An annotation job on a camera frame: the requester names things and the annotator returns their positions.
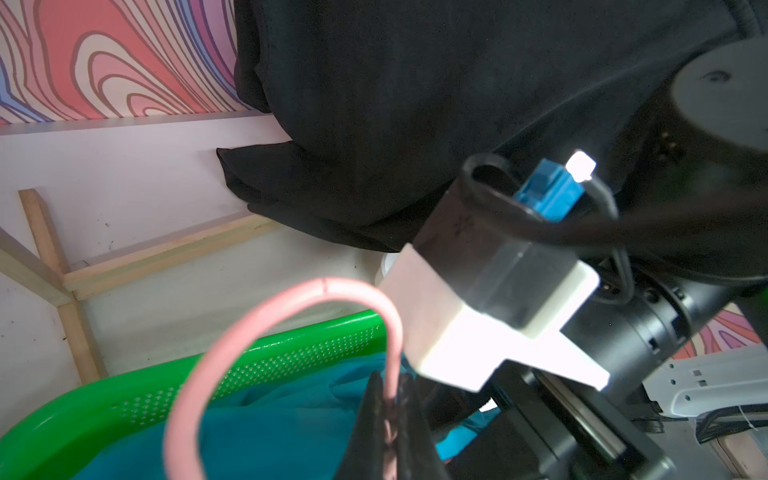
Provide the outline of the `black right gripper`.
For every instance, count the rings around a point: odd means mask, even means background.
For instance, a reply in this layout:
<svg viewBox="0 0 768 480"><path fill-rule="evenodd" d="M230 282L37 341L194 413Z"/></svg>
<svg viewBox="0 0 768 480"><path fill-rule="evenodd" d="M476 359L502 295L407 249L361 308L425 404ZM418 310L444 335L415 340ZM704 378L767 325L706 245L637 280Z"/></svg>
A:
<svg viewBox="0 0 768 480"><path fill-rule="evenodd" d="M494 401L499 413L451 459L454 479L671 479L668 455L601 392L510 361L477 393L421 378L432 432L443 437Z"/></svg>

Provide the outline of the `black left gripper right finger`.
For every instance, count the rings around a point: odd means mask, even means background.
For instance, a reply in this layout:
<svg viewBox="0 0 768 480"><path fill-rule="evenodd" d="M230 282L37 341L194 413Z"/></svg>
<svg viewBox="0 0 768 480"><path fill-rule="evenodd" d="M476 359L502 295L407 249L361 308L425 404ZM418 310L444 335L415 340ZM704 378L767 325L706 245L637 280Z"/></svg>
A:
<svg viewBox="0 0 768 480"><path fill-rule="evenodd" d="M399 480L449 480L417 395L415 380L401 374L396 397L396 474Z"/></svg>

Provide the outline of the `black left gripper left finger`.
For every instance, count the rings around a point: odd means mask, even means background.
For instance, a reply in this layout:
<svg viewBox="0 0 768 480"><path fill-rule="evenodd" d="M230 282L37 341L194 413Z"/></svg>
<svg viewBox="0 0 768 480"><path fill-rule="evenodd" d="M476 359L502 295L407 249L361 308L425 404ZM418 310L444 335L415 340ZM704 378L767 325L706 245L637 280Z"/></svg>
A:
<svg viewBox="0 0 768 480"><path fill-rule="evenodd" d="M355 424L334 480L395 479L395 403L385 395L379 372L370 375Z"/></svg>

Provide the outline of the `teal t-shirt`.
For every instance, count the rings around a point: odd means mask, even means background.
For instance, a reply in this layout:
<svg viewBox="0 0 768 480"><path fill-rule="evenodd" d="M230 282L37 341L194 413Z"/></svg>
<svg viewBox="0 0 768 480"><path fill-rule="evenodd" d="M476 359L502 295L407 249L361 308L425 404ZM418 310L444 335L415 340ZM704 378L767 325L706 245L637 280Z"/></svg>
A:
<svg viewBox="0 0 768 480"><path fill-rule="evenodd" d="M242 389L212 401L200 425L207 479L332 479L370 375L385 353L353 357L293 381ZM500 413L479 410L437 445L458 455ZM102 450L72 479L166 479L165 423Z"/></svg>

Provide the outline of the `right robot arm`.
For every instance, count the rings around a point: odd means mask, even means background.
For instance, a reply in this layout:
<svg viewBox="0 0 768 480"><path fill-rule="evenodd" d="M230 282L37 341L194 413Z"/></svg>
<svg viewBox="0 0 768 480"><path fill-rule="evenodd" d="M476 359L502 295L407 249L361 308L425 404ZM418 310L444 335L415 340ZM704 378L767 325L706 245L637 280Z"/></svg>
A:
<svg viewBox="0 0 768 480"><path fill-rule="evenodd" d="M499 156L467 160L415 246L480 306L509 318L515 254L601 261L600 295L566 329L606 368L603 390L505 360L481 393L501 414L451 460L451 479L669 479L672 460L619 404L710 316L767 286L767 12L732 1L741 39L668 78L611 154L618 191L552 227L509 197Z"/></svg>

